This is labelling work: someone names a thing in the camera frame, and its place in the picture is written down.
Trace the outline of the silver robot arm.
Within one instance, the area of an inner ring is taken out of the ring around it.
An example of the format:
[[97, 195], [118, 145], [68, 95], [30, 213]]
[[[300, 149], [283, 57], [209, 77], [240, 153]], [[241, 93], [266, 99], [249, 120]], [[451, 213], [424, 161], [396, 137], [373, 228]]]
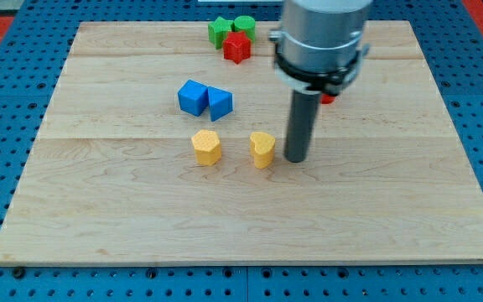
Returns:
[[372, 0], [285, 0], [274, 43], [276, 75], [305, 95], [339, 95], [359, 75]]

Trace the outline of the red block behind arm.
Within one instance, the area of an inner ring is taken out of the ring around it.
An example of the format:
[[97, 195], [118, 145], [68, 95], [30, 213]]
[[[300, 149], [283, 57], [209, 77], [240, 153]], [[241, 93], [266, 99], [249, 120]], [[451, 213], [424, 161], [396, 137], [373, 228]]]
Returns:
[[336, 99], [336, 96], [331, 96], [331, 95], [327, 95], [327, 94], [322, 94], [321, 95], [321, 98], [320, 98], [320, 103], [321, 104], [331, 104], [335, 101]]

